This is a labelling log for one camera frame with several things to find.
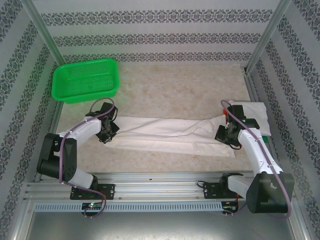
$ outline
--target white towel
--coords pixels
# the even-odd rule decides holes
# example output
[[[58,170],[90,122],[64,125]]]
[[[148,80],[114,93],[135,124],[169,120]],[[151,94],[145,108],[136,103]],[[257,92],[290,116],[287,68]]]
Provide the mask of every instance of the white towel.
[[[262,136],[271,136],[267,108],[263,102],[229,101],[231,105],[242,105],[243,113],[248,119],[255,119]]]
[[[108,148],[234,158],[234,151],[215,140],[224,115],[205,120],[118,116],[120,130]]]

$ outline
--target black mounting plate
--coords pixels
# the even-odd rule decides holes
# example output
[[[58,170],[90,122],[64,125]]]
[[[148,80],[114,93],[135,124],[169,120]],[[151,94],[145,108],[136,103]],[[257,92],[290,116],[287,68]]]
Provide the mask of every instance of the black mounting plate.
[[[107,200],[113,200],[115,196],[115,187],[114,184],[98,184],[98,192],[102,192],[105,195]],[[102,200],[101,195],[94,194],[88,196],[87,194],[82,194],[83,192],[88,192],[80,190],[79,188],[72,188],[70,193],[71,200]]]
[[[202,186],[204,199],[235,199],[237,197],[234,191],[222,190],[219,182],[205,182]]]

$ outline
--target vent slot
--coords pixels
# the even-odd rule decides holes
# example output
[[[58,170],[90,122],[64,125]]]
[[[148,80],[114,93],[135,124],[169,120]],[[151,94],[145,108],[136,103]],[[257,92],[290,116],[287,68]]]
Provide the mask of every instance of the vent slot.
[[[42,202],[35,205],[35,212],[80,212],[81,202]],[[222,211],[220,201],[204,202],[107,202],[104,212],[209,212]]]

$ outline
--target floral border pattern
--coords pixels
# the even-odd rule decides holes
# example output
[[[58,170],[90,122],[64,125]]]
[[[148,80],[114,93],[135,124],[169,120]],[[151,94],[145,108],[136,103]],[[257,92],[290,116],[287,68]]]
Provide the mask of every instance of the floral border pattern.
[[[141,23],[266,23],[271,9],[136,10],[42,13],[50,26]]]
[[[291,56],[293,57],[296,66],[301,72],[310,93],[312,94],[315,104],[318,105],[318,110],[320,110],[320,81],[319,73],[316,71],[314,64],[308,57],[302,43],[299,41],[297,34],[295,33],[293,27],[290,25],[286,16],[283,16],[281,21],[277,26],[283,40],[289,49]]]
[[[14,180],[12,182],[9,195],[7,196],[8,200],[4,205],[4,211],[2,211],[1,213],[0,239],[6,239],[6,234],[9,231],[9,226],[12,222],[12,218],[19,201],[19,195],[21,193],[23,181],[25,180],[29,163],[34,153],[34,147],[37,143],[37,139],[38,139],[41,127],[43,125],[43,121],[46,115],[48,105],[52,99],[51,97],[52,78],[53,78],[54,70],[56,68],[57,68],[57,64],[54,64],[50,77],[48,79],[48,82],[46,84],[43,96],[41,98],[40,104],[38,106],[38,111],[34,118],[33,125],[31,127],[29,136],[27,138],[27,142],[23,149],[23,154],[21,155],[21,159],[19,161],[19,167],[17,168],[17,172],[14,175]]]
[[[22,9],[22,4],[19,0],[7,0],[0,10],[0,43],[6,37],[11,25],[16,20]]]
[[[273,90],[269,76],[261,58],[256,63],[255,67],[262,82],[265,94],[267,96],[267,100],[269,102],[273,117],[275,119],[278,132],[281,136],[281,140],[283,142],[283,146],[288,157],[288,161],[291,164],[291,168],[296,182],[295,185],[301,191],[301,197],[303,199],[303,203],[305,204],[306,211],[308,212],[311,225],[314,228],[316,236],[320,239],[320,212],[319,207],[317,206],[317,201],[315,197],[313,197],[313,192],[311,190],[310,183],[308,182],[307,174],[304,168],[302,167],[300,157],[297,154],[295,144],[293,143],[292,137],[288,130],[287,123],[284,119],[276,94]]]
[[[117,62],[248,61],[251,52],[150,52],[64,55],[67,63],[111,58]]]
[[[55,36],[58,47],[137,44],[256,44],[260,33],[160,33]]]
[[[40,81],[41,75],[44,71],[47,60],[50,56],[50,51],[46,45],[41,49],[41,52],[35,62],[29,80],[23,90],[21,99],[18,103],[17,109],[14,112],[12,122],[6,131],[0,149],[0,180],[6,171],[6,165],[11,157],[13,147],[16,145],[18,135],[20,133],[23,122],[25,121],[26,114],[35,94],[37,85]]]
[[[31,46],[33,45],[36,37],[38,35],[37,28],[30,21],[26,30],[24,31],[12,57],[9,60],[9,63],[6,65],[6,69],[3,71],[0,79],[0,111],[6,103],[8,94],[11,92],[11,88],[15,83],[18,73],[21,70],[23,63],[26,60],[26,57],[30,51]]]
[[[320,7],[315,0],[294,0],[296,7],[299,9],[304,20],[310,26],[316,39],[320,41]]]
[[[284,95],[288,100],[288,104],[291,106],[292,114],[295,117],[298,128],[300,129],[302,139],[311,156],[313,165],[317,169],[317,174],[320,175],[320,144],[317,142],[318,139],[315,137],[315,131],[309,124],[309,119],[306,116],[304,107],[300,103],[295,87],[287,74],[287,70],[272,40],[270,40],[265,46],[265,51],[268,53],[274,71],[279,78]]]

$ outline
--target cable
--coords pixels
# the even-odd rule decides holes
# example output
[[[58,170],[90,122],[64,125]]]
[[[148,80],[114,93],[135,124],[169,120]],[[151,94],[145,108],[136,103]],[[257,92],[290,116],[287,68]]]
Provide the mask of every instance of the cable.
[[[239,148],[235,148],[233,145],[229,144],[229,147],[232,148],[233,150],[240,150],[242,148],[242,145],[239,144]]]
[[[263,153],[263,155],[264,155],[267,163],[269,164],[269,167],[270,167],[272,173],[273,173],[274,176],[275,176],[275,179],[276,179],[277,182],[279,183],[280,188],[281,188],[281,190],[282,190],[282,192],[283,192],[283,194],[284,194],[284,198],[285,198],[286,204],[287,204],[287,206],[288,206],[288,212],[287,212],[287,214],[286,214],[285,217],[274,217],[274,218],[284,219],[284,220],[289,219],[289,217],[290,217],[290,215],[291,215],[291,211],[292,211],[289,195],[288,195],[288,193],[287,193],[287,190],[286,190],[284,184],[282,183],[281,179],[279,178],[279,176],[278,176],[278,174],[277,174],[274,166],[272,165],[271,160],[269,159],[268,154],[266,153],[266,150],[265,150],[263,144],[261,143],[260,139],[250,130],[250,128],[247,127],[242,121],[240,121],[235,115],[233,115],[233,114],[228,110],[228,108],[227,108],[224,104],[228,104],[228,105],[231,105],[231,104],[230,104],[228,101],[226,101],[226,100],[221,100],[221,105],[222,105],[222,107],[226,110],[226,112],[227,112],[234,120],[236,120],[242,127],[244,127],[244,129],[246,129],[246,130],[252,135],[252,137],[256,140],[256,142],[258,143],[258,145],[259,145],[259,147],[260,147],[260,149],[261,149],[261,151],[262,151],[262,153]]]
[[[227,217],[227,214],[231,214],[231,216],[234,217],[234,213],[232,211],[223,209],[222,213],[224,213],[224,212],[225,212],[225,217]]]
[[[101,100],[103,100],[103,99],[110,100],[110,101],[112,102],[112,107],[111,107],[108,111],[106,111],[106,112],[104,112],[104,113],[101,113],[101,114],[99,114],[99,115],[97,115],[97,116],[93,116],[93,117],[91,117],[91,118],[89,118],[89,119],[87,119],[87,120],[83,120],[83,121],[81,121],[80,123],[78,123],[77,125],[75,125],[74,127],[72,127],[72,128],[63,136],[62,141],[61,141],[61,145],[60,145],[59,183],[60,183],[60,184],[66,184],[66,185],[69,185],[69,186],[71,186],[71,187],[73,187],[73,188],[77,188],[77,189],[80,189],[80,190],[84,190],[84,191],[92,192],[92,193],[95,193],[95,194],[99,194],[99,195],[102,196],[102,198],[103,198],[103,200],[104,200],[104,205],[103,205],[103,207],[101,208],[101,210],[100,210],[97,214],[95,214],[95,215],[93,215],[93,216],[90,216],[91,219],[99,216],[99,215],[105,210],[105,208],[106,208],[106,206],[107,206],[106,196],[105,196],[103,193],[99,192],[99,191],[92,190],[92,189],[89,189],[89,188],[84,188],[84,187],[81,187],[81,186],[76,186],[76,185],[71,184],[71,183],[69,183],[69,182],[63,181],[63,180],[62,180],[63,155],[64,155],[63,153],[64,153],[65,141],[66,141],[67,137],[68,137],[73,131],[75,131],[77,128],[79,128],[80,126],[82,126],[83,124],[85,124],[85,123],[87,123],[87,122],[90,122],[90,121],[92,121],[92,120],[94,120],[94,119],[97,119],[97,118],[100,118],[100,117],[103,117],[103,116],[107,115],[108,113],[110,113],[110,112],[114,109],[114,107],[115,107],[115,102],[114,102],[111,98],[109,98],[109,97],[102,97],[102,98],[96,100],[96,101],[91,105],[91,107],[90,107],[90,112],[92,111],[92,108],[94,107],[94,105],[95,105],[97,102],[99,102],[99,101],[101,101]],[[86,215],[86,211],[87,211],[87,210],[84,211],[84,217],[85,217],[85,218],[88,217],[88,216]]]
[[[118,116],[118,108],[115,109],[115,114],[111,121],[113,122],[114,120],[116,120],[117,116]]]
[[[197,185],[199,188],[202,188],[202,189],[203,189],[203,188],[204,188],[204,185],[202,184],[202,186],[200,186],[199,183],[207,184],[208,182],[206,182],[206,181],[197,181],[197,182],[196,182],[196,185]]]
[[[237,193],[235,197],[236,197],[236,200],[235,200],[236,206],[235,207],[238,208],[239,207],[239,194]]]

